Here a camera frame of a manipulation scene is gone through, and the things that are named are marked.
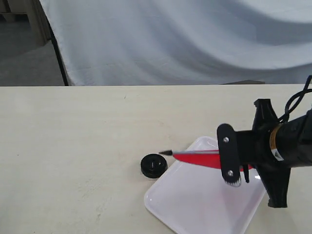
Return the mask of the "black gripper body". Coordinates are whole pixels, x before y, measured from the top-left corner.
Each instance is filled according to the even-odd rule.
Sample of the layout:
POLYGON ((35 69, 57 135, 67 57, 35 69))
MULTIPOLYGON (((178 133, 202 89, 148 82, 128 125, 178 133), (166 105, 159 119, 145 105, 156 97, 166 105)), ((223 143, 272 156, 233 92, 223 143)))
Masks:
POLYGON ((270 147, 271 133, 279 121, 270 99, 257 99, 254 105, 252 129, 236 132, 239 160, 257 170, 269 196, 268 206, 286 208, 291 169, 278 164, 270 147))

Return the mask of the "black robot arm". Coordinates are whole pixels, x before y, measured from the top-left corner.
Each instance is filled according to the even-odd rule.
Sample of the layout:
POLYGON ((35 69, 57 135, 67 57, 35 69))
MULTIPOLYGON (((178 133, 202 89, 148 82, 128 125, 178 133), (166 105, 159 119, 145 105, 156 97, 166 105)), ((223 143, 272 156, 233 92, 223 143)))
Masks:
POLYGON ((235 131, 227 123, 217 128, 222 177, 239 186, 240 173, 249 182, 252 166, 269 196, 268 206, 286 208, 291 169, 312 164, 312 112, 280 123, 270 99, 258 99, 254 105, 251 130, 235 131))

